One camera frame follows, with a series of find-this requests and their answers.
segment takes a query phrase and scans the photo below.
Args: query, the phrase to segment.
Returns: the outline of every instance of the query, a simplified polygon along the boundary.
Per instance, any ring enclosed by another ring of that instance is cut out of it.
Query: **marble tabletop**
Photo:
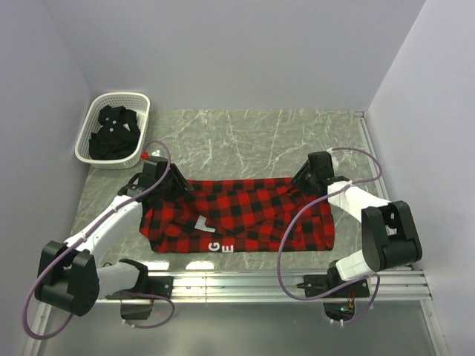
[[[188,179],[248,179],[292,177],[307,154],[336,146],[364,148],[358,118],[352,111],[309,110],[164,110],[151,113],[146,142],[162,139],[173,162]],[[354,152],[335,153],[336,175],[350,179],[370,177],[367,157]],[[84,228],[115,197],[120,187],[138,171],[137,166],[118,171],[91,168],[86,179],[72,232]],[[363,185],[377,194],[374,183]],[[335,247],[332,251],[284,252],[285,269],[326,268],[328,263],[361,246],[359,223],[332,207]],[[218,271],[275,269],[275,252],[159,254],[131,226],[100,260],[115,263],[130,258],[152,270]]]

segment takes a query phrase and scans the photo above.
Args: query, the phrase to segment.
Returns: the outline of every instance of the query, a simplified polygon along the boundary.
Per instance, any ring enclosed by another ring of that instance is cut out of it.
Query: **white plastic basket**
[[[97,121],[99,112],[106,105],[112,107],[125,106],[137,112],[137,126],[140,129],[140,138],[135,151],[128,157],[115,160],[95,160],[89,155],[89,139],[91,132],[97,133],[101,125]],[[139,93],[107,93],[96,98],[89,108],[88,115],[82,125],[81,133],[74,150],[76,157],[95,168],[101,169],[125,169],[134,167],[140,160],[143,144],[145,143],[145,132],[148,126],[148,111],[150,110],[150,100]]]

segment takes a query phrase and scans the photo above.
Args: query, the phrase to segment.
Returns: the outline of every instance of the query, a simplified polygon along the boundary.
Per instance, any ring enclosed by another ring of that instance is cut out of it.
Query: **gray wall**
[[[44,0],[95,94],[367,109],[424,0]]]
[[[0,345],[9,356],[26,341],[20,311],[39,252],[73,222],[87,170],[73,144],[91,91],[40,1],[1,3],[0,48]]]
[[[427,0],[368,111],[453,355],[475,355],[475,2]]]

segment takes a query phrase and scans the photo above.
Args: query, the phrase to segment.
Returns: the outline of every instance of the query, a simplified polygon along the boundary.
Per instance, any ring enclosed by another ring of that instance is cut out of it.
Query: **plaid shirt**
[[[306,196],[292,178],[194,181],[194,190],[166,202],[158,199],[140,223],[157,252],[277,251],[293,217],[316,196]],[[284,251],[333,248],[335,226],[327,201],[295,224]]]

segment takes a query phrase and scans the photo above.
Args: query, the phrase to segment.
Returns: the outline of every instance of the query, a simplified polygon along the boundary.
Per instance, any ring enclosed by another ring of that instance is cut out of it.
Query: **purple cable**
[[[166,174],[170,170],[170,166],[171,166],[170,150],[168,149],[168,147],[166,147],[165,143],[163,143],[159,139],[156,139],[154,141],[150,141],[145,146],[144,151],[146,151],[148,146],[152,143],[158,143],[159,145],[161,145],[163,147],[163,149],[165,150],[166,154],[167,154],[167,163],[166,163],[165,172],[163,172],[162,176],[150,188],[145,189],[141,193],[138,193],[134,197],[131,197],[130,199],[127,199],[124,202],[121,202],[115,209],[111,209],[111,210],[107,211],[104,215],[102,215],[102,217],[100,219],[98,219],[97,222],[94,225],[92,225],[91,228],[89,228],[85,232],[84,237],[79,238],[73,245],[69,246],[62,254],[60,254],[57,258],[55,258],[53,260],[53,262],[51,262],[45,268],[45,270],[36,278],[35,282],[33,283],[30,290],[28,291],[27,299],[24,302],[23,310],[22,310],[22,326],[23,326],[23,329],[25,330],[25,332],[28,334],[29,337],[32,337],[35,340],[47,340],[47,339],[50,339],[52,337],[55,337],[56,335],[58,335],[60,332],[62,332],[65,329],[65,327],[69,324],[69,322],[71,321],[71,319],[73,317],[73,314],[69,314],[66,321],[56,331],[54,331],[50,334],[39,335],[39,334],[35,333],[33,330],[31,330],[30,326],[28,325],[28,318],[27,318],[27,316],[28,316],[28,306],[30,305],[31,298],[33,297],[33,295],[35,293],[35,289],[39,286],[39,284],[45,278],[45,276],[48,273],[50,273],[50,271],[54,268],[54,266],[56,266],[63,258],[65,258],[65,256],[67,254],[69,254],[71,251],[73,251],[75,248],[77,248],[79,245],[81,245],[88,237],[90,237],[92,235],[92,233],[94,233],[95,230],[97,230],[98,227],[100,227],[104,223],[104,221],[106,221],[111,215],[115,214],[118,210],[120,210],[121,208],[123,208],[127,204],[130,204],[131,202],[139,199],[140,197],[143,197],[144,195],[150,193],[165,179]],[[158,297],[158,296],[154,296],[154,298],[155,299],[162,299],[161,297]],[[173,313],[174,313],[174,306],[173,306],[172,301],[171,300],[167,300],[167,301],[172,304],[171,315],[164,322],[162,322],[160,325],[163,325],[164,323],[169,321],[171,319],[171,317],[173,316]]]
[[[120,291],[120,293],[130,295],[131,297],[148,298],[148,299],[155,299],[155,300],[164,300],[168,304],[170,304],[170,306],[171,306],[170,315],[164,321],[160,321],[159,323],[154,324],[154,325],[137,325],[137,324],[132,323],[131,321],[128,321],[128,320],[125,321],[125,323],[127,325],[130,325],[135,329],[154,329],[154,328],[157,328],[159,326],[162,326],[163,324],[166,324],[168,321],[170,321],[170,319],[173,317],[173,314],[175,314],[175,305],[174,305],[174,303],[171,300],[169,300],[168,298],[162,297],[161,295],[133,293],[131,291]]]
[[[368,183],[368,182],[374,182],[376,180],[378,180],[379,178],[381,178],[382,174],[383,174],[383,169],[381,167],[381,165],[379,164],[378,160],[372,156],[371,154],[369,154],[368,152],[360,149],[360,148],[350,148],[350,147],[337,147],[337,148],[332,148],[332,151],[346,151],[346,150],[349,150],[349,151],[356,151],[356,152],[359,152],[359,153],[362,153],[366,156],[368,156],[369,158],[371,158],[371,160],[378,166],[378,174],[376,175],[376,177],[373,177],[373,178],[367,178],[367,179],[359,179],[359,180],[356,180],[355,182],[353,183],[350,183],[348,185],[345,185],[342,189],[340,189],[339,191],[334,191],[333,193],[330,193],[330,194],[327,194],[327,195],[324,195],[322,197],[319,197],[315,200],[313,200],[312,202],[309,202],[307,205],[305,205],[298,213],[297,215],[295,215],[295,217],[292,219],[292,221],[290,222],[289,226],[287,226],[287,230],[285,230],[285,233],[284,233],[284,236],[282,237],[282,241],[281,241],[281,244],[279,245],[279,250],[278,250],[278,253],[277,253],[277,278],[278,278],[278,281],[279,281],[279,285],[281,286],[282,288],[282,291],[287,294],[289,297],[291,297],[292,299],[295,299],[295,300],[300,300],[300,301],[303,301],[303,302],[309,302],[309,301],[312,301],[312,300],[319,300],[323,297],[326,297],[328,295],[331,295],[333,293],[335,293],[336,291],[339,291],[340,289],[343,289],[351,284],[353,284],[354,282],[358,282],[359,280],[364,280],[370,276],[363,276],[363,277],[360,277],[360,278],[356,278],[354,280],[349,280],[339,286],[336,286],[335,288],[332,288],[324,293],[321,293],[319,295],[316,295],[314,297],[299,297],[298,295],[294,295],[292,294],[291,291],[289,291],[286,286],[284,285],[284,282],[282,280],[282,270],[281,270],[281,258],[282,258],[282,252],[284,250],[284,245],[285,245],[285,242],[287,241],[287,238],[289,237],[289,234],[290,234],[290,231],[292,230],[292,228],[294,227],[295,223],[297,222],[298,219],[300,219],[300,217],[302,216],[302,214],[309,208],[311,208],[312,206],[316,205],[316,204],[319,204],[320,202],[324,201],[324,200],[327,200],[328,198],[330,197],[334,197],[335,195],[338,195],[338,194],[341,194],[341,193],[344,193],[346,190],[348,190],[350,188],[350,186],[353,184],[353,185],[356,185],[356,184],[361,184],[361,183]],[[376,287],[374,288],[374,293],[373,293],[373,296],[371,297],[370,301],[368,302],[368,304],[366,305],[366,308],[363,309],[363,311],[361,313],[359,313],[358,315],[356,315],[354,318],[348,320],[348,321],[345,321],[344,324],[348,324],[348,323],[351,323],[357,319],[359,319],[360,317],[362,317],[363,315],[366,314],[366,312],[371,308],[372,304],[374,303],[374,300],[376,298],[376,295],[378,294],[378,290],[379,290],[379,284],[381,283],[381,278],[379,275],[377,274],[374,274],[376,276]]]

